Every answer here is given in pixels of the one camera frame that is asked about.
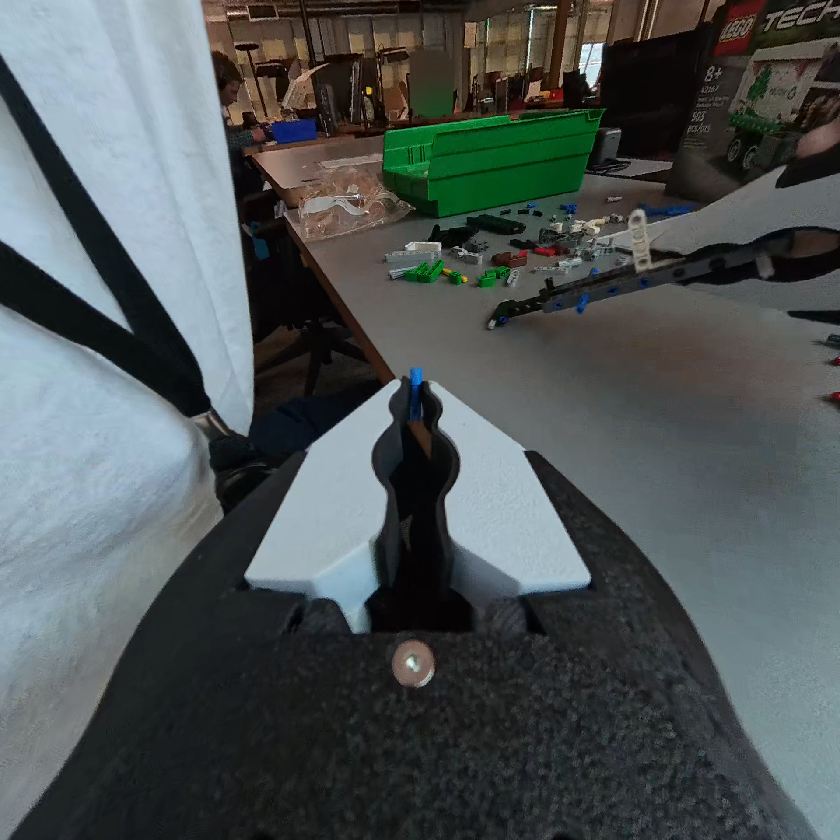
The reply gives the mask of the black floor lamp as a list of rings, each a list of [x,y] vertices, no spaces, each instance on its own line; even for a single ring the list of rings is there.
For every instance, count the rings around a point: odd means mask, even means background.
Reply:
[[[241,65],[243,61],[247,62],[248,74],[246,75],[246,80],[250,79],[251,87],[254,89],[259,101],[263,122],[267,122],[270,118],[270,110],[266,104],[264,92],[260,86],[259,73],[257,71],[261,45],[252,41],[240,41],[234,42],[234,48],[236,49],[239,64]]]

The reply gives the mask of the lego set cardboard box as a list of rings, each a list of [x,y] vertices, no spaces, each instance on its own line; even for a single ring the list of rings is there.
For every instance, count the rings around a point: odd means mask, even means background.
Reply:
[[[839,2],[726,2],[667,193],[711,203],[838,126]]]

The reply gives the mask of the person's dark trousers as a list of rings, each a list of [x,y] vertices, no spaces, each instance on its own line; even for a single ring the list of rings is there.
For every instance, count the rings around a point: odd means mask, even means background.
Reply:
[[[285,459],[305,451],[381,388],[368,381],[329,395],[294,397],[254,419],[248,440],[265,456]]]

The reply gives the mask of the long lego chassis assembly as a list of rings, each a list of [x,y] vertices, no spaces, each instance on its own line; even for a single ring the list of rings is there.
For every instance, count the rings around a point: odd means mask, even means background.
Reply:
[[[666,285],[681,287],[698,282],[731,280],[740,269],[756,269],[761,278],[774,274],[773,260],[784,257],[791,250],[795,231],[777,230],[747,245],[714,245],[696,255],[679,255],[654,262],[649,244],[647,216],[642,207],[628,219],[628,232],[633,264],[590,274],[559,286],[545,281],[544,288],[533,297],[520,301],[505,300],[498,304],[487,323],[488,330],[507,324],[510,320],[537,311],[554,313],[569,309],[582,314],[597,301]]]

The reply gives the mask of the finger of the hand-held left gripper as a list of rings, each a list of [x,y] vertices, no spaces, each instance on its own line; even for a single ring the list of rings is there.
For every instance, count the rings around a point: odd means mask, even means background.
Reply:
[[[795,230],[838,233],[838,166],[787,165],[719,201],[647,229],[653,251],[689,256],[717,246],[752,245]]]
[[[781,281],[783,259],[772,259],[773,274],[764,279],[754,261],[717,274],[682,280],[679,288],[749,310],[774,313],[837,312],[838,270],[807,280]]]

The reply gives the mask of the scattered loose lego pieces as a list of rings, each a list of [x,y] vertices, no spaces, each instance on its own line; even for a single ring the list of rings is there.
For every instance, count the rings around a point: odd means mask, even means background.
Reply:
[[[507,287],[515,287],[523,270],[544,275],[550,280],[568,276],[581,266],[608,259],[612,267],[624,267],[630,262],[625,248],[616,242],[617,234],[628,225],[628,215],[617,213],[615,205],[620,196],[606,198],[607,210],[601,216],[580,217],[578,204],[562,203],[557,212],[544,224],[529,228],[543,218],[537,202],[527,203],[517,210],[502,208],[496,213],[481,213],[468,217],[465,224],[441,228],[434,226],[425,240],[413,240],[383,257],[389,280],[404,280],[406,269],[422,263],[444,261],[444,267],[465,275],[466,283],[476,284],[479,275],[488,268],[508,266],[511,273]],[[571,250],[565,257],[535,255],[538,246],[560,244]]]

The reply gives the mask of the clear plastic bag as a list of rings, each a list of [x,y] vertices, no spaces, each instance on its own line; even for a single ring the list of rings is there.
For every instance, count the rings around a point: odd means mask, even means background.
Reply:
[[[318,242],[360,233],[399,222],[413,210],[413,205],[387,190],[317,194],[298,207],[300,236]]]
[[[382,165],[352,164],[320,172],[312,188],[325,196],[344,196],[372,201],[386,193],[382,180]]]

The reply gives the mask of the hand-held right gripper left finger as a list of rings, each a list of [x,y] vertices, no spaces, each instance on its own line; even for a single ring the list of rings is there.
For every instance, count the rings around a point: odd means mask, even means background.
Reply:
[[[366,603],[399,559],[386,524],[410,391],[410,378],[389,382],[308,448],[245,572],[250,588],[331,600],[352,632],[370,630]]]

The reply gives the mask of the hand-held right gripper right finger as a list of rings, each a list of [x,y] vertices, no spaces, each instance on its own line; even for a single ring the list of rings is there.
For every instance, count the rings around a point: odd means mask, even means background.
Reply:
[[[584,589],[592,576],[546,490],[513,438],[440,384],[437,430],[458,457],[444,496],[454,549],[451,588],[465,599]]]

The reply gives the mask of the black office chair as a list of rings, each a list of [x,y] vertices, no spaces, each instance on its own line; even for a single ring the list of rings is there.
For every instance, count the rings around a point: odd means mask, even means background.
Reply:
[[[366,362],[338,309],[313,273],[304,264],[300,249],[283,217],[250,220],[243,224],[245,276],[254,344],[279,328],[297,332],[284,350],[255,362],[255,377],[282,364],[308,357],[303,395],[311,396],[321,368],[334,354]]]

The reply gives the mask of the green plastic bin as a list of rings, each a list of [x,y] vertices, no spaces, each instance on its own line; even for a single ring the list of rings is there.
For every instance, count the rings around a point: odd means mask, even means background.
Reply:
[[[382,180],[428,217],[576,193],[603,113],[523,112],[390,130]]]

